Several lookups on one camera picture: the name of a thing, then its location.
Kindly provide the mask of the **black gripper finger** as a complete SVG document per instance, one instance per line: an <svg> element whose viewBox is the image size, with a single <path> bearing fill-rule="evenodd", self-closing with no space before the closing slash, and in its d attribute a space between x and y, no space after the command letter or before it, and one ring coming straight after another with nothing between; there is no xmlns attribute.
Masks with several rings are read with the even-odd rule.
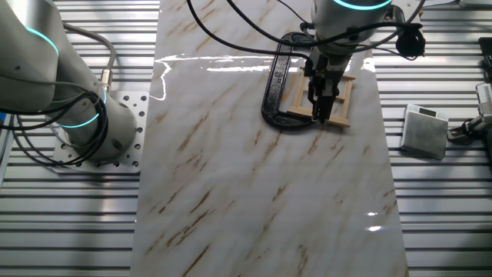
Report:
<svg viewBox="0 0 492 277"><path fill-rule="evenodd" d="M326 124L329 120L334 101L334 95L323 96L321 98L321 124Z"/></svg>
<svg viewBox="0 0 492 277"><path fill-rule="evenodd" d="M319 101L322 91L315 82L309 83L309 101L312 104L312 120L321 123Z"/></svg>

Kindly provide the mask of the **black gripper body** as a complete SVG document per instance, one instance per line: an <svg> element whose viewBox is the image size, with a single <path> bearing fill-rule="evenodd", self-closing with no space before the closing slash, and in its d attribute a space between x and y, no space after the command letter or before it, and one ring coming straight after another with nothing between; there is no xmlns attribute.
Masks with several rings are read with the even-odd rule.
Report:
<svg viewBox="0 0 492 277"><path fill-rule="evenodd" d="M338 95L337 85L350 60L351 55L310 53L305 66L305 76L309 78L316 98Z"/></svg>

